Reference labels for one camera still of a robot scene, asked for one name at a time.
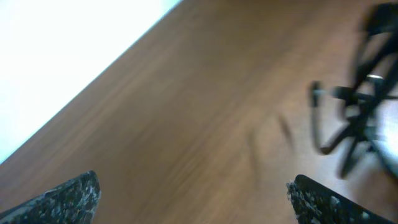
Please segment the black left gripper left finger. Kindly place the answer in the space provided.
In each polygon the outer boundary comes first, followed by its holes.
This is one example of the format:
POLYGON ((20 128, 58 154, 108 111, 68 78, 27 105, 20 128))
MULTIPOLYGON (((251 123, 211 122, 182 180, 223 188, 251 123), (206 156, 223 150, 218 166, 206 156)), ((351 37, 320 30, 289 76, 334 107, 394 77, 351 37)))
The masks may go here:
POLYGON ((91 223, 100 198, 98 177, 90 170, 1 212, 1 223, 91 223))

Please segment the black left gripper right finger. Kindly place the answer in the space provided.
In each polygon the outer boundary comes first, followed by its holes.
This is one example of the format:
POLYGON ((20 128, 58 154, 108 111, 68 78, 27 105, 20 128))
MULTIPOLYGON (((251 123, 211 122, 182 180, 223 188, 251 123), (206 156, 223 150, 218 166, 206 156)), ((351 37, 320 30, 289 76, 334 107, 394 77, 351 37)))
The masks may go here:
POLYGON ((306 175, 297 175, 286 187, 299 224, 393 224, 306 175))

